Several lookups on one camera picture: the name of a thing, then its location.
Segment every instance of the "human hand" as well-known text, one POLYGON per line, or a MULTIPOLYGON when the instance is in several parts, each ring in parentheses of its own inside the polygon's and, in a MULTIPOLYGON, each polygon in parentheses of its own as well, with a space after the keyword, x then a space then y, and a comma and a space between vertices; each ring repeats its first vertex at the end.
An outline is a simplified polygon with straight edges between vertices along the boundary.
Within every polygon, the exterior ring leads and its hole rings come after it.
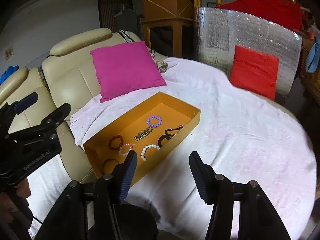
MULTIPOLYGON (((17 186, 17 196, 22 198, 30 197, 31 191, 27 179, 24 179, 17 186)), ((14 219, 12 213, 17 211, 16 205, 12 202, 5 192, 0 193, 0 216, 4 218, 7 223, 11 223, 14 219)))

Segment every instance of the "sofa headrest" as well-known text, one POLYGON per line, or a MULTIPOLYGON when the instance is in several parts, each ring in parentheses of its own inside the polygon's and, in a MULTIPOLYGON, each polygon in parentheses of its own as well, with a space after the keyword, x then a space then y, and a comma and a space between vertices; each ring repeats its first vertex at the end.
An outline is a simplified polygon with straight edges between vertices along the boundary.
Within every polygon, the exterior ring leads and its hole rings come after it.
POLYGON ((23 67, 14 72, 0 86, 0 105, 23 83, 28 76, 28 68, 23 67))
POLYGON ((111 30, 107 28, 100 28, 76 34, 54 45, 50 50, 50 56, 67 55, 83 47, 103 41, 111 35, 111 30))

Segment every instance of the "magenta cushion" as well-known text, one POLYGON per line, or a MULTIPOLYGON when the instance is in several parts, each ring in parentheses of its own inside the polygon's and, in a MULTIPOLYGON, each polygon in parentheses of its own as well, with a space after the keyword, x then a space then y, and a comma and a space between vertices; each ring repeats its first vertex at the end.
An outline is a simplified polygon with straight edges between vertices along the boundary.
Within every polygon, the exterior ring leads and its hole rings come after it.
POLYGON ((137 89, 167 85, 144 41, 98 48, 90 54, 101 86, 101 103, 137 89))

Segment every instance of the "red cloth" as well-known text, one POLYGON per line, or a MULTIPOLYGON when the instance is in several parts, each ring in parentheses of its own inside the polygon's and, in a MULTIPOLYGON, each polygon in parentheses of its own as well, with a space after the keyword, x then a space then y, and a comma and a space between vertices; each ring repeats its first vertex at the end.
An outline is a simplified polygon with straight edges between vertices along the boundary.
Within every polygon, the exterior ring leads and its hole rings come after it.
POLYGON ((278 65, 277 57, 236 45, 230 83, 275 100, 278 65))
POLYGON ((217 8, 249 13, 290 30, 300 30, 303 12, 300 5, 285 0, 237 0, 217 8))

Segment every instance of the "cardboard box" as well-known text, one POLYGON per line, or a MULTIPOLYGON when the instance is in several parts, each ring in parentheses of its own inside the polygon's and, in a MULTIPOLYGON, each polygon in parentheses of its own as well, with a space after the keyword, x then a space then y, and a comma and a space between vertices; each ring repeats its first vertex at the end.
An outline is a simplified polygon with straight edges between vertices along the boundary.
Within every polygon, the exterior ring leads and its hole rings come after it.
MULTIPOLYGON (((92 138, 84 143, 84 150, 90 161, 92 169, 100 178, 105 173, 111 173, 117 160, 123 163, 125 158, 120 156, 118 151, 111 150, 108 147, 109 140, 115 135, 121 135, 125 143, 132 143, 133 149, 138 155, 137 169, 135 171, 132 185, 139 181, 144 175, 155 168, 179 143, 198 125, 200 121, 200 110, 165 93, 159 92, 147 100, 143 101, 136 107, 132 108, 118 119, 103 128, 92 138), (134 137, 148 127, 147 119, 150 116, 157 115, 162 119, 161 125, 153 129, 153 131, 136 141, 134 137), (146 150, 145 156, 147 160, 141 159, 141 152, 146 145, 156 144, 164 131, 170 128, 177 128, 183 125, 169 141, 164 140, 163 146, 157 150, 149 148, 146 150), (102 170, 102 164, 106 159, 115 159, 108 161, 102 170)), ((157 120, 151 120, 152 124, 156 124, 157 120)), ((123 153, 128 150, 128 146, 123 149, 123 153)))

